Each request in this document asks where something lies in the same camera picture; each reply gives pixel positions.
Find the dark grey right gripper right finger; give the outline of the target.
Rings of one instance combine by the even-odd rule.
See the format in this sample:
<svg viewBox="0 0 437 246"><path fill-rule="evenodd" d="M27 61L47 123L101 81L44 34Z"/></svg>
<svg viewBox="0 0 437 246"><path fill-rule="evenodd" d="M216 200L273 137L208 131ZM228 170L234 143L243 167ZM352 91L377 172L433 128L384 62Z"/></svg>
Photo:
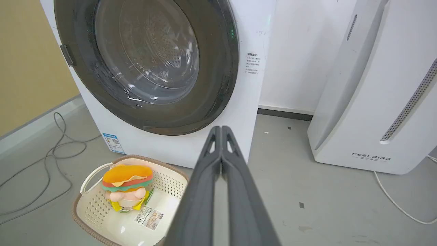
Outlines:
<svg viewBox="0 0 437 246"><path fill-rule="evenodd" d="M229 244L231 246L281 245L230 127L222 127L222 138L223 176L228 185Z"/></svg>

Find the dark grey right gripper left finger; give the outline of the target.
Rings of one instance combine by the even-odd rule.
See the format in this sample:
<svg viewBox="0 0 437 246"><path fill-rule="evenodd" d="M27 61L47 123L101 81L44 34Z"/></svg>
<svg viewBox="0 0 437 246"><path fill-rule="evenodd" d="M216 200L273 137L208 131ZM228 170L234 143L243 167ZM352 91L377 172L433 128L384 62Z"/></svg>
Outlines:
<svg viewBox="0 0 437 246"><path fill-rule="evenodd" d="M191 179L169 227L164 246L211 246L214 226L214 191L221 173L221 127L206 138Z"/></svg>

